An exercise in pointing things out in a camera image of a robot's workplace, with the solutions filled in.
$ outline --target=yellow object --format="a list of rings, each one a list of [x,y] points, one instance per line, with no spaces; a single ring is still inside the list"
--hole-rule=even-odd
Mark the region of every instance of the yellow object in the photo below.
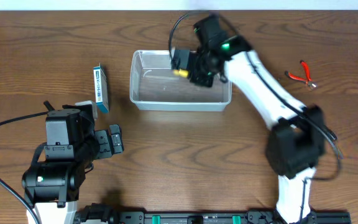
[[[173,74],[178,75],[178,76],[183,77],[183,78],[187,78],[187,76],[189,75],[189,71],[179,69],[179,70],[174,70]]]

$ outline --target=wood grain surface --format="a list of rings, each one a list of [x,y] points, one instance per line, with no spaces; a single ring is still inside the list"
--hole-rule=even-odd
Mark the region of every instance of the wood grain surface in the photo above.
[[[93,202],[148,211],[274,208],[277,176],[267,163],[268,131],[236,88],[222,113],[139,111],[129,100],[132,55],[167,49],[182,12],[0,12],[0,121],[94,99],[92,68],[109,79],[110,113],[97,129],[120,124],[125,153],[95,161],[81,186],[79,208]],[[313,182],[317,210],[348,210],[358,223],[358,11],[223,12],[294,97],[319,105],[345,159],[338,179]],[[174,45],[196,45],[190,25]],[[319,85],[308,91],[287,79],[308,62]],[[22,174],[45,141],[45,117],[0,127],[0,177],[21,194]],[[327,147],[317,175],[335,158]],[[0,186],[0,223],[26,223],[24,207]]]

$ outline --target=green light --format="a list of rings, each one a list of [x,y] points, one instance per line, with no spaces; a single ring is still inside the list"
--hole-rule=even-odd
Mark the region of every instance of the green light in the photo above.
[[[230,44],[229,43],[222,44],[222,49],[223,50],[229,50],[230,49]]]

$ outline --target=blue and white box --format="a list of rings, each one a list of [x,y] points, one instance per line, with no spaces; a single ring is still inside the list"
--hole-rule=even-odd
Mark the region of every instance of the blue and white box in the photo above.
[[[102,66],[93,68],[94,76],[94,94],[96,96],[96,105],[99,107],[102,113],[109,112],[109,99],[108,99],[108,86],[107,79]]]

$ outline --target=box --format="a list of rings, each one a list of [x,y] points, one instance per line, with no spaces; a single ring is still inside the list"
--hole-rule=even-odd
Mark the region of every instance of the box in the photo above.
[[[175,76],[167,50],[137,50],[132,58],[130,98],[140,110],[223,111],[231,91],[218,77],[207,88]]]
[[[93,68],[94,76],[94,93],[96,97],[96,105],[102,113],[109,112],[109,99],[108,99],[108,86],[107,79],[102,66],[99,63],[99,66]]]

